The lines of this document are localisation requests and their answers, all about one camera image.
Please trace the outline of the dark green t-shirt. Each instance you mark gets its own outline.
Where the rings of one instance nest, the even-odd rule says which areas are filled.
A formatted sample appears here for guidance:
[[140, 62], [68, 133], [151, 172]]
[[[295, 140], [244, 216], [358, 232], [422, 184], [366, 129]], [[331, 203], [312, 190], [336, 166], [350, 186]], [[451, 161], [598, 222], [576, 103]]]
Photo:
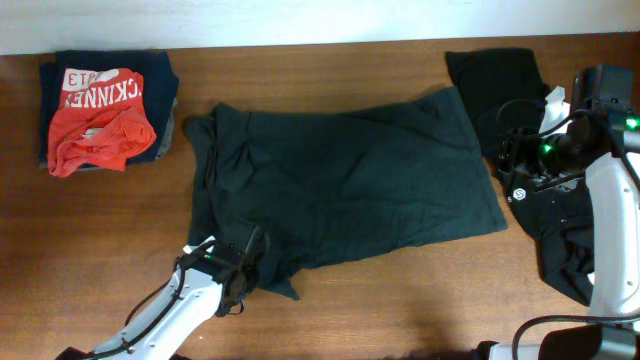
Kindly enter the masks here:
[[459, 91], [334, 114], [217, 105], [185, 127], [196, 159], [187, 241], [264, 232], [259, 288], [299, 270], [502, 231]]

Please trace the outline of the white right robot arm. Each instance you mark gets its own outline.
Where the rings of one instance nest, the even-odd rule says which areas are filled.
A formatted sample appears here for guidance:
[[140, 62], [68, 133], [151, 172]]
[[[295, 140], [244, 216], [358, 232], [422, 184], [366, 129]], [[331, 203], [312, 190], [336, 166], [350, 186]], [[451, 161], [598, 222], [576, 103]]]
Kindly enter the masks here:
[[539, 125], [497, 127], [496, 172], [538, 245], [542, 276], [585, 315], [551, 315], [541, 342], [485, 349], [489, 359], [635, 359], [639, 355], [639, 116], [628, 68], [580, 71], [551, 93]]

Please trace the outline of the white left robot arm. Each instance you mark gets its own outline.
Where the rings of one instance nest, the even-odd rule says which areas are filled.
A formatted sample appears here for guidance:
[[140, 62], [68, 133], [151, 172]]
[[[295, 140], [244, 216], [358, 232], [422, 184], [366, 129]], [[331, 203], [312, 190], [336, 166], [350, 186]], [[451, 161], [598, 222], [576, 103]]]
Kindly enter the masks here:
[[88, 353], [69, 347], [57, 358], [174, 358], [201, 324], [244, 306], [256, 287], [256, 263], [268, 247], [263, 229], [246, 222], [186, 246], [171, 278], [137, 305], [123, 329]]

